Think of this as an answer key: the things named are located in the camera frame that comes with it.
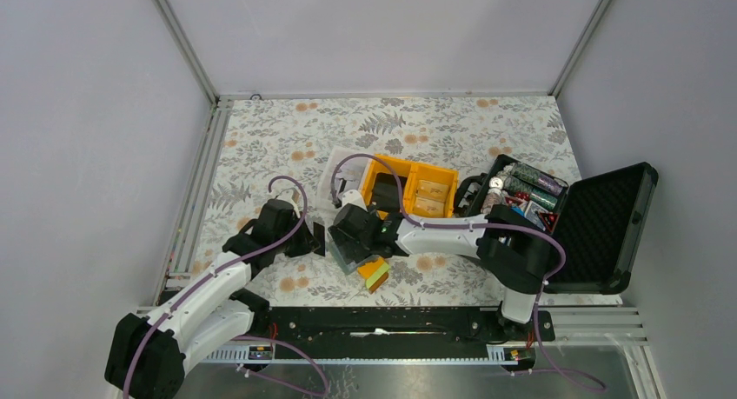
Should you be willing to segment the yellow plastic divided bin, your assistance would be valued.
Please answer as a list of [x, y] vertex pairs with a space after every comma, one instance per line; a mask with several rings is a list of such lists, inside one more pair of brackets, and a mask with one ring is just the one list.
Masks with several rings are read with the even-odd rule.
[[[404, 209], [409, 214], [414, 214], [413, 203], [415, 201], [415, 190], [419, 180], [428, 180], [436, 183], [445, 183], [450, 187], [448, 196], [448, 217], [454, 214], [455, 192], [458, 185], [458, 172], [455, 170], [445, 169], [427, 163], [413, 162], [409, 160], [394, 158], [391, 156], [379, 155], [384, 163], [371, 161], [366, 168], [366, 175], [360, 190], [364, 202], [369, 208], [369, 200], [371, 190], [375, 182], [375, 176], [378, 173], [390, 173], [394, 176], [397, 187], [399, 188], [400, 202], [403, 202]], [[385, 217], [386, 212], [377, 210], [381, 217]]]

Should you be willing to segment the green card holder wallet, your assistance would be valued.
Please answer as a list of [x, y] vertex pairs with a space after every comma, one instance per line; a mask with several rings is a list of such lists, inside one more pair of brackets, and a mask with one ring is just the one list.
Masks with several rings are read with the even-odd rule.
[[367, 250], [353, 243], [332, 242], [329, 251], [346, 275], [376, 259], [375, 255], [371, 255]]

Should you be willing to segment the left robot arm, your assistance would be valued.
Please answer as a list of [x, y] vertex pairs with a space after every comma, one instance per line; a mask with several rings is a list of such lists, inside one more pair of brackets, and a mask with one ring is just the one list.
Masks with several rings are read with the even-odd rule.
[[222, 246], [215, 261], [145, 316], [116, 325], [103, 377], [133, 398], [172, 398], [186, 375], [228, 340], [269, 330], [269, 303], [247, 285], [279, 254], [301, 256], [315, 241], [294, 203], [270, 199]]

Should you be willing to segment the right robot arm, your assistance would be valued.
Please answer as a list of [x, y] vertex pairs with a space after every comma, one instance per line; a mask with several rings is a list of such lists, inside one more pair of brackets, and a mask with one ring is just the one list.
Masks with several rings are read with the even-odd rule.
[[533, 328], [546, 281], [567, 261], [553, 236], [503, 205], [495, 205], [487, 215], [424, 218], [403, 212], [380, 217], [347, 204], [327, 235], [329, 252], [347, 263], [427, 253], [467, 258], [503, 286], [498, 326], [512, 340]]

